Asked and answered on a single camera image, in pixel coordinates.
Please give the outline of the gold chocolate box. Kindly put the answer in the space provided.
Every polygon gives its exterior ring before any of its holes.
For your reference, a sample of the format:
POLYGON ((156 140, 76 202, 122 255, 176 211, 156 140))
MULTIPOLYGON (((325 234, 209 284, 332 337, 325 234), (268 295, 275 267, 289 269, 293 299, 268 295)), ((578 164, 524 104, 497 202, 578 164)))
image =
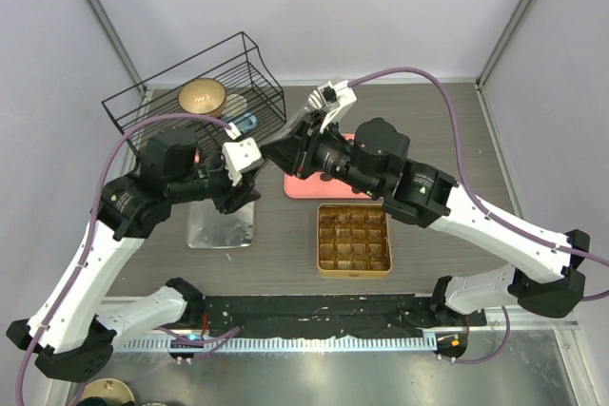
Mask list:
POLYGON ((393 267, 379 204, 325 203, 317 211, 317 268, 327 279, 382 279, 393 267))

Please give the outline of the metal tongs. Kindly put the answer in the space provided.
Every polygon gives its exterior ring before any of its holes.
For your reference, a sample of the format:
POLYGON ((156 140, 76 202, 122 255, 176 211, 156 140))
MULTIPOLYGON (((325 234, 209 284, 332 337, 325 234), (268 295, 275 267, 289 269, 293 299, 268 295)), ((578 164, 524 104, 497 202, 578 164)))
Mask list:
POLYGON ((321 111, 322 114, 327 114, 331 110, 339 106, 337 96, 324 95, 326 89, 336 90, 340 84, 345 82, 344 78, 335 77, 319 86, 313 88, 305 101, 299 105, 295 113, 286 121, 282 128, 276 133, 275 139, 286 136, 306 115, 321 111))

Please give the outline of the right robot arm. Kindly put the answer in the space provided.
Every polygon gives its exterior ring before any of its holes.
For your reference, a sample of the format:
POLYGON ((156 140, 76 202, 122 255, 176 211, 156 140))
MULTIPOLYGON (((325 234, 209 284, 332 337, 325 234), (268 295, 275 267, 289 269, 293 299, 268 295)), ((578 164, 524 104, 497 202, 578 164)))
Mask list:
POLYGON ((324 172, 381 200, 398 222, 455 236, 506 262, 490 272, 438 279, 429 302, 434 321, 449 325, 482 308, 512 304, 558 319, 582 301, 585 277, 572 255, 559 250, 566 235, 539 242, 542 229, 511 214, 504 216, 510 225, 500 225, 501 209, 479 209, 454 177, 408 159, 409 138, 382 118, 359 125, 352 141, 323 121, 318 113, 306 116, 263 145, 264 157, 301 180, 324 172))

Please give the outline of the pink tray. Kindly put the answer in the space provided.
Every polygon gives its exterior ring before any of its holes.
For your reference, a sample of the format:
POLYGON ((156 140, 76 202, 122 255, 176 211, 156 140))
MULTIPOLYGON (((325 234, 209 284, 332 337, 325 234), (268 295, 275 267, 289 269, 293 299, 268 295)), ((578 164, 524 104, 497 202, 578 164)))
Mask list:
POLYGON ((287 197, 297 200, 371 199, 368 194, 334 178, 324 169, 316 171, 306 180, 301 180, 296 175, 285 175, 284 191, 287 197))

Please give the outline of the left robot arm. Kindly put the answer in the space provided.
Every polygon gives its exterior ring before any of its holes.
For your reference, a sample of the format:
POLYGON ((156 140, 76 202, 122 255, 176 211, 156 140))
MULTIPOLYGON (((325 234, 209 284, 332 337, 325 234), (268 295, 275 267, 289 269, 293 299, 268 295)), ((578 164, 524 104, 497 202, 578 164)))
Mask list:
POLYGON ((114 312, 98 307, 128 259, 166 221, 175 204, 211 199, 230 214, 259 199, 254 174, 263 156, 253 138, 203 154, 190 129, 160 131, 147 142, 140 166, 104 185, 69 270, 39 311, 12 322, 8 338, 34 353, 48 378, 91 379, 125 343, 167 324, 195 327, 203 294, 181 278, 114 312))

